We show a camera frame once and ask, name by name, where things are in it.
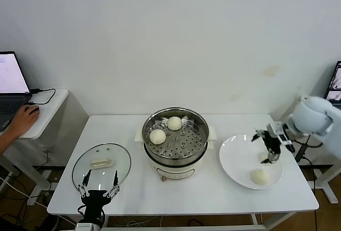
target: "human hand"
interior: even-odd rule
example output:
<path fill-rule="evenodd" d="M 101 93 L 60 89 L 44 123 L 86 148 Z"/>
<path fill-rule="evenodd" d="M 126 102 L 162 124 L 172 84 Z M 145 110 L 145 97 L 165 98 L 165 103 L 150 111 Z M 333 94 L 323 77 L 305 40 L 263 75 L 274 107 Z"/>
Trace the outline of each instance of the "human hand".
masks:
<path fill-rule="evenodd" d="M 8 133 L 15 138 L 25 134 L 37 121 L 39 113 L 38 106 L 22 106 L 13 118 Z"/>

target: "computer mouse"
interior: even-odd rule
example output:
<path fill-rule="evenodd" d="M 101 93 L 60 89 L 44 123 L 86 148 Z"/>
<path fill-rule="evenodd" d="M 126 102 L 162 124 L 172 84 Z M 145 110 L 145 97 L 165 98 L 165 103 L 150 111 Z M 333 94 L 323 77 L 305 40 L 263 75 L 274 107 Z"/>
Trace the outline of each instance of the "computer mouse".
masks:
<path fill-rule="evenodd" d="M 33 111 L 30 113 L 30 115 L 33 114 L 35 111 L 39 111 L 39 107 L 37 107 L 36 109 L 33 109 Z"/>
<path fill-rule="evenodd" d="M 34 113 L 35 111 L 38 111 L 39 107 L 35 108 L 30 114 Z"/>

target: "glass lid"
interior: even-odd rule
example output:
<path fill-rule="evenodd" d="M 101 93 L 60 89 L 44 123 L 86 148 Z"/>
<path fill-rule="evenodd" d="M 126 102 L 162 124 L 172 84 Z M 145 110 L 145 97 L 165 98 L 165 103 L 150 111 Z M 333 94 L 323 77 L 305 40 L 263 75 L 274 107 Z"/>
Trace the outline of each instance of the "glass lid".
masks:
<path fill-rule="evenodd" d="M 85 152 L 76 162 L 72 171 L 72 181 L 78 190 L 84 177 L 91 170 L 87 190 L 107 190 L 112 188 L 117 171 L 118 185 L 126 179 L 131 167 L 128 151 L 118 144 L 100 144 Z"/>

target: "steamed bun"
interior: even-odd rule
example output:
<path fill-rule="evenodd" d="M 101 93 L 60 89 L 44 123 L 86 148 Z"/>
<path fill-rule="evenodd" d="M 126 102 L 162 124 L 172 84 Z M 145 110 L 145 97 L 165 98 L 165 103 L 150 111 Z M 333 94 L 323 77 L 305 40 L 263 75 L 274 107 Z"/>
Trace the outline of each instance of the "steamed bun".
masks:
<path fill-rule="evenodd" d="M 177 116 L 173 116 L 168 119 L 167 126 L 170 130 L 177 131 L 182 127 L 182 120 Z"/>
<path fill-rule="evenodd" d="M 166 134 L 162 130 L 154 130 L 150 133 L 149 139 L 154 145 L 159 145 L 165 142 Z"/>
<path fill-rule="evenodd" d="M 270 183 L 269 173 L 261 169 L 254 170 L 251 173 L 251 179 L 254 183 L 261 185 L 261 186 L 265 186 Z"/>

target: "person's arm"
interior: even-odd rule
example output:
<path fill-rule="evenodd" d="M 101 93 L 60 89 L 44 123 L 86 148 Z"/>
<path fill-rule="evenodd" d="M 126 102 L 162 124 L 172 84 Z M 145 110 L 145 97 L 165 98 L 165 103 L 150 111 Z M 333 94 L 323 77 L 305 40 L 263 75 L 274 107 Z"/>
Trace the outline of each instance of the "person's arm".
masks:
<path fill-rule="evenodd" d="M 37 121 L 39 110 L 37 106 L 22 106 L 12 120 L 9 128 L 0 136 L 0 154 L 9 147 L 15 139 L 25 134 Z"/>

